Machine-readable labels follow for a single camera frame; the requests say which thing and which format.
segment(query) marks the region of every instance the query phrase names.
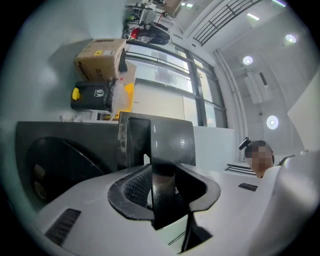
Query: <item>dark hair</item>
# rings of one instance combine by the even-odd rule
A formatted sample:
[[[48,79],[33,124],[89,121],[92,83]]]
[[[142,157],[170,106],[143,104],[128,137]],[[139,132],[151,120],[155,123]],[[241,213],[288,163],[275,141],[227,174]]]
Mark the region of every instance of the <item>dark hair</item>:
[[[244,156],[246,158],[251,158],[252,157],[252,152],[254,151],[254,148],[257,147],[265,147],[267,150],[269,150],[270,153],[272,153],[272,149],[268,143],[266,143],[264,140],[256,140],[252,141],[245,149],[244,151]],[[275,163],[275,156],[272,155],[272,163]]]

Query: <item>ceiling light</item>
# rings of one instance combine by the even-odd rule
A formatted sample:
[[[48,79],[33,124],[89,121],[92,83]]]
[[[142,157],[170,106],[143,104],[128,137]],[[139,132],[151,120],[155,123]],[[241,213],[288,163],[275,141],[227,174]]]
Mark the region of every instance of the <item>ceiling light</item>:
[[[253,61],[254,61],[254,59],[251,56],[245,56],[243,58],[243,63],[245,65],[251,65]]]
[[[260,20],[257,16],[252,15],[251,13],[248,13],[247,16],[255,19],[256,21]]]
[[[268,126],[268,128],[271,130],[276,129],[278,125],[279,125],[279,120],[274,115],[269,116],[268,119],[266,120],[266,126]]]
[[[292,34],[287,34],[285,36],[285,39],[292,44],[294,44],[297,41],[297,39]]]
[[[282,3],[282,2],[280,2],[280,1],[278,1],[278,0],[272,0],[272,2],[275,2],[275,3],[277,3],[278,5],[280,5],[280,6],[282,6],[282,7],[286,7],[286,4],[285,4],[285,3]]]

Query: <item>window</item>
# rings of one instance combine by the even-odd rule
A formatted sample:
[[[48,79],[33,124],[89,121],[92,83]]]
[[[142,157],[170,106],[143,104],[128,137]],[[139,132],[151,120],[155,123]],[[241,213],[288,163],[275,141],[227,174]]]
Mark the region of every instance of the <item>window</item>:
[[[214,116],[215,116],[216,127],[227,128],[224,111],[215,108],[214,109]]]
[[[198,59],[196,59],[196,58],[194,58],[193,60],[194,60],[194,63],[195,63],[199,68],[203,69],[204,71],[208,72],[209,74],[212,73],[211,67],[210,67],[208,64],[203,63],[202,61],[200,61],[200,60],[198,60]]]
[[[199,66],[200,68],[203,68],[204,69],[204,65],[202,65],[202,63],[196,59],[194,59],[194,63]]]
[[[184,57],[184,58],[187,59],[187,55],[186,55],[186,53],[184,52],[184,50],[182,50],[182,49],[180,49],[180,48],[178,48],[178,47],[175,47],[175,53],[176,53],[176,54],[179,54],[181,57]]]
[[[216,125],[216,115],[215,115],[215,108],[208,103],[204,104],[205,106],[205,115],[206,115],[206,122],[208,127],[217,127]]]
[[[184,120],[191,121],[193,126],[198,126],[196,101],[193,98],[183,97]]]
[[[218,85],[200,69],[198,69],[198,73],[200,76],[203,98],[208,102],[222,106],[223,104]]]
[[[185,61],[155,49],[131,44],[127,49],[127,55],[148,59],[151,61],[158,60],[158,62],[160,63],[179,69],[181,71],[184,71],[187,74],[189,73],[188,64]]]
[[[189,77],[154,64],[137,60],[129,61],[136,65],[136,78],[162,83],[193,93]]]

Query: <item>yellow handle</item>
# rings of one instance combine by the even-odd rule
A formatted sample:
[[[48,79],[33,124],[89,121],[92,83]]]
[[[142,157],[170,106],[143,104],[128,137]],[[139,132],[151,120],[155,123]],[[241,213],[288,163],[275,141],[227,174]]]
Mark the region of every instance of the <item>yellow handle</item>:
[[[80,92],[79,92],[79,89],[76,87],[76,88],[74,88],[73,89],[73,92],[72,92],[72,99],[73,100],[78,100],[78,99],[80,99]]]

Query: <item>wall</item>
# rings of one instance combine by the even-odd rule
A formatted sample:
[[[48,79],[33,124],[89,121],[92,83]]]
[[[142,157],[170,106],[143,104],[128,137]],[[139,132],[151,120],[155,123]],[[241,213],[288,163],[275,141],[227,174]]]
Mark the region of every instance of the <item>wall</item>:
[[[235,162],[235,130],[226,128],[193,127],[196,166],[204,175],[222,172]]]
[[[167,11],[169,15],[173,15],[177,7],[181,4],[181,2],[181,0],[166,1],[166,5],[162,6],[161,9]]]
[[[286,43],[287,34],[295,35],[297,42]],[[287,113],[306,89],[320,63],[319,52],[308,30],[286,10],[230,43],[222,53],[240,90],[249,137],[266,140],[275,155],[298,154],[304,146]],[[253,63],[243,66],[242,59],[247,55],[253,57]],[[246,70],[263,73],[273,100],[252,103],[244,82]],[[275,130],[267,128],[266,120],[270,115],[279,119]]]
[[[132,112],[185,119],[182,96],[141,84],[135,85]]]
[[[290,109],[288,115],[294,123],[307,150],[320,150],[320,69]]]
[[[182,119],[198,125],[194,99],[139,83],[135,84],[132,112]]]

